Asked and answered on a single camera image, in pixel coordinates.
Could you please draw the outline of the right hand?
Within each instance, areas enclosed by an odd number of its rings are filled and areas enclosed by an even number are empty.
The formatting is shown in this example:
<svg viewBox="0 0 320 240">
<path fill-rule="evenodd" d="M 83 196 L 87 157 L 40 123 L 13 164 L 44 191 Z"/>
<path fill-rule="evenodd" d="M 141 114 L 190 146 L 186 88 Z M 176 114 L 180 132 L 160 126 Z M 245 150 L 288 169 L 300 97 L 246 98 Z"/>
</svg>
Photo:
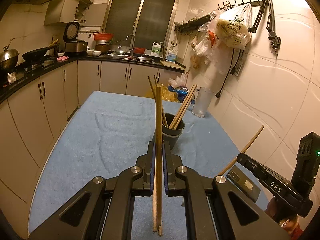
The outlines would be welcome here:
<svg viewBox="0 0 320 240">
<path fill-rule="evenodd" d="M 276 197 L 268 202 L 265 213 L 283 228 L 291 239 L 299 239 L 302 235 L 298 215 L 287 209 Z"/>
</svg>

